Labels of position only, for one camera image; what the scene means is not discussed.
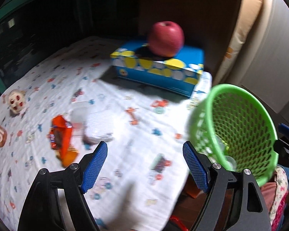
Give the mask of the white printed bed sheet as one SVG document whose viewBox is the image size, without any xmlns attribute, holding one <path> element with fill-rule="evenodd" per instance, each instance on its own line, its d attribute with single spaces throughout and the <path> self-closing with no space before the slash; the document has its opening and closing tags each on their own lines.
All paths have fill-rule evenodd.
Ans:
<svg viewBox="0 0 289 231">
<path fill-rule="evenodd" d="M 29 188 L 41 168 L 61 170 L 51 149 L 51 121 L 79 114 L 86 125 L 71 140 L 79 157 L 100 141 L 108 155 L 94 187 L 85 194 L 102 230 L 162 230 L 185 185 L 182 154 L 192 110 L 208 94 L 212 78 L 203 73 L 192 97 L 117 78 L 110 53 L 118 44 L 85 39 L 32 68 L 11 90 L 25 91 L 18 116 L 0 97 L 0 218 L 16 230 Z"/>
</svg>

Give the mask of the orange snack wrapper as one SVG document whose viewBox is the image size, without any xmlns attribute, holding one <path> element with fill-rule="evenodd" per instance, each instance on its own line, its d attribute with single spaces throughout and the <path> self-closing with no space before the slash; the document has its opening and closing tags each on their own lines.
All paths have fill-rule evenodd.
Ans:
<svg viewBox="0 0 289 231">
<path fill-rule="evenodd" d="M 78 150 L 71 144 L 72 124 L 62 115 L 54 117 L 48 134 L 50 147 L 64 168 L 75 162 L 79 155 Z"/>
</svg>

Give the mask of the green plastic mesh basket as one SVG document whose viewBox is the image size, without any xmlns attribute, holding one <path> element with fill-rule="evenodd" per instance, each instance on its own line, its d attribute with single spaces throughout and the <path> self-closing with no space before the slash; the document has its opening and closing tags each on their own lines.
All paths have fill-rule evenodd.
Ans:
<svg viewBox="0 0 289 231">
<path fill-rule="evenodd" d="M 227 157 L 236 162 L 234 171 L 248 168 L 259 186 L 272 177 L 278 163 L 274 123 L 262 103 L 236 85 L 212 87 L 191 113 L 188 139 L 197 152 L 212 163 L 232 170 Z"/>
</svg>

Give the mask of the clear rectangular plastic box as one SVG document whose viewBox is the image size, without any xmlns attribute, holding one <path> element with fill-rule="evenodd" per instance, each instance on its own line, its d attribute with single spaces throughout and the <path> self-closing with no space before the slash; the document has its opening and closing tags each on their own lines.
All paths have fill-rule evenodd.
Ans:
<svg viewBox="0 0 289 231">
<path fill-rule="evenodd" d="M 74 102 L 71 105 L 70 120 L 72 125 L 72 136 L 81 137 L 87 125 L 87 117 L 89 113 L 88 101 Z"/>
</svg>

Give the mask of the white skull toy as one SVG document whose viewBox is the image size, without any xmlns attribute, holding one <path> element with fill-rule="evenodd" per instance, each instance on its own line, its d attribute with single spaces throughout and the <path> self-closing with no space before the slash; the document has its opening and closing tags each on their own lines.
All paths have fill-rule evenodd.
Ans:
<svg viewBox="0 0 289 231">
<path fill-rule="evenodd" d="M 25 91 L 19 89 L 10 91 L 10 93 L 5 96 L 5 102 L 7 103 L 8 109 L 12 115 L 19 115 L 25 108 Z"/>
</svg>

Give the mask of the blue tissue box yellow dots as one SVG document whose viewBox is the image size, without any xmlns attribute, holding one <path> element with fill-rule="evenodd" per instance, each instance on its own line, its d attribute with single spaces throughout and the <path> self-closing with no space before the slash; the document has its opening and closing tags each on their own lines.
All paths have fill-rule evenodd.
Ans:
<svg viewBox="0 0 289 231">
<path fill-rule="evenodd" d="M 174 57 L 153 54 L 145 41 L 129 41 L 111 53 L 120 78 L 191 97 L 203 73 L 204 50 L 185 45 Z"/>
</svg>

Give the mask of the red apple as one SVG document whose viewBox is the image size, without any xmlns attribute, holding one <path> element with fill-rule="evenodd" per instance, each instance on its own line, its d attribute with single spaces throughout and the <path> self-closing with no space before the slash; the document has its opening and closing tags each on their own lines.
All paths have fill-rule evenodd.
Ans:
<svg viewBox="0 0 289 231">
<path fill-rule="evenodd" d="M 148 36 L 150 51 L 162 57 L 174 57 L 184 45 L 182 28 L 172 21 L 155 23 Z"/>
</svg>

